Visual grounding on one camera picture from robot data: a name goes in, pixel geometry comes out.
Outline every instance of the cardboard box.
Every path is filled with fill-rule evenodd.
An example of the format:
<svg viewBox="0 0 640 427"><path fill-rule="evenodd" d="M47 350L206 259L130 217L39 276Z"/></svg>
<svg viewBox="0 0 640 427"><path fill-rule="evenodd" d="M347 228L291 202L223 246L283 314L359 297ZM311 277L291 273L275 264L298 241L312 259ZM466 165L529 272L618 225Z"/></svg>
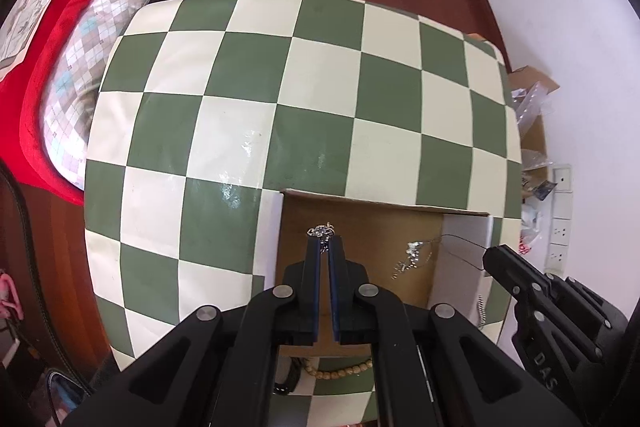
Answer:
<svg viewBox="0 0 640 427"><path fill-rule="evenodd" d="M306 231L331 223L342 237L347 259L361 263L369 280L396 293L407 304L428 308L439 302L452 304L476 321L476 301L484 270L484 248L457 237L443 237L431 248L425 266L408 270L393 279L394 266L406 260L407 243L450 233L488 247L493 218L486 214L428 206L402 206L354 201L286 190L280 221L275 280L282 280L289 264L304 259ZM427 261L422 250L420 263ZM367 356L369 346L340 346L334 342L329 304L328 266L322 260L319 340L313 347L282 346L290 357Z"/></svg>
<svg viewBox="0 0 640 427"><path fill-rule="evenodd" d="M509 74L511 89L530 89L537 82L545 86L549 92L553 92L560 87L553 79L532 66L524 66ZM542 115L538 115L531 128L527 131L527 134L522 137L520 147L522 149L542 152L546 155L545 127L543 125ZM536 178L548 179L548 169L546 167L529 172Z"/></svg>

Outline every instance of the pink object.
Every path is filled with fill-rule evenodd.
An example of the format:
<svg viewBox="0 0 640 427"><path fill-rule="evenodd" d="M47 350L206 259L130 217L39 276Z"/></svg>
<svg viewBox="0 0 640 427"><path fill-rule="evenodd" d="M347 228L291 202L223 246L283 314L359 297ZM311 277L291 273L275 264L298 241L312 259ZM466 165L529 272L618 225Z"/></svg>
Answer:
<svg viewBox="0 0 640 427"><path fill-rule="evenodd" d="M20 306L18 292L15 290L14 280L11 279L8 273L2 273L0 275L0 318L11 318L9 308L15 310L19 321L23 320L24 313L22 312L22 306Z"/></svg>

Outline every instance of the brown cardboard box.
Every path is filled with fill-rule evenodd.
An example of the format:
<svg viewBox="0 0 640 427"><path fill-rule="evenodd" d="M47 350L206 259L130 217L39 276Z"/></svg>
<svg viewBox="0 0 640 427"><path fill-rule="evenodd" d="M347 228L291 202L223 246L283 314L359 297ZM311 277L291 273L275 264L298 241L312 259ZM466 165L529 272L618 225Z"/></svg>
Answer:
<svg viewBox="0 0 640 427"><path fill-rule="evenodd" d="M282 280L284 269L289 264L304 259L306 230L329 222L342 237L347 259L363 264L370 282L396 293L407 304L427 308L439 255L437 247L431 251L431 257L424 267L409 270L395 280L392 278L394 266L406 259L408 242L439 237L444 216L449 213L465 214L465 217L468 214L484 216L434 207L370 203L286 190L280 220L276 284ZM427 261L429 251L425 247L421 263ZM349 357L369 354L369 346L340 346L334 342L329 299L328 267L326 259L323 259L319 340L313 347L282 346L282 355Z"/></svg>
<svg viewBox="0 0 640 427"><path fill-rule="evenodd" d="M553 92L560 87L553 79L532 66L524 66L509 74L511 89L530 89L536 82L540 82L549 92ZM523 149L542 152L546 155L545 128L541 115L538 115L527 134L522 137L520 146ZM548 169L546 167L530 171L530 174L536 178L548 179Z"/></svg>

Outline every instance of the white wall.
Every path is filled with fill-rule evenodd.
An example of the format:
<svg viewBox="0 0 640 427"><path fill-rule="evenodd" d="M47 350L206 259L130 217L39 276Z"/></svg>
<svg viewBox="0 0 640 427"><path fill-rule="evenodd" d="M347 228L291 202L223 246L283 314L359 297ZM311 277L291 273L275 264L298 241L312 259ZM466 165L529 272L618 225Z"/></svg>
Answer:
<svg viewBox="0 0 640 427"><path fill-rule="evenodd" d="M573 166L565 274L629 315L640 295L640 21L627 0L489 0L511 66L561 89L545 111L547 149Z"/></svg>

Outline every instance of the red fabric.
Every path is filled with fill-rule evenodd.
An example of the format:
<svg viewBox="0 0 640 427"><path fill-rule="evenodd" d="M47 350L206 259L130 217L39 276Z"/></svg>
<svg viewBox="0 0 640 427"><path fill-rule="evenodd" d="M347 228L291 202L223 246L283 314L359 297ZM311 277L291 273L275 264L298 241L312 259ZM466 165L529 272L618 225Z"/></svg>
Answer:
<svg viewBox="0 0 640 427"><path fill-rule="evenodd" d="M52 0L24 61L0 82L0 157L19 182L83 204L84 193L53 168L43 149L42 90L63 46L91 0Z"/></svg>

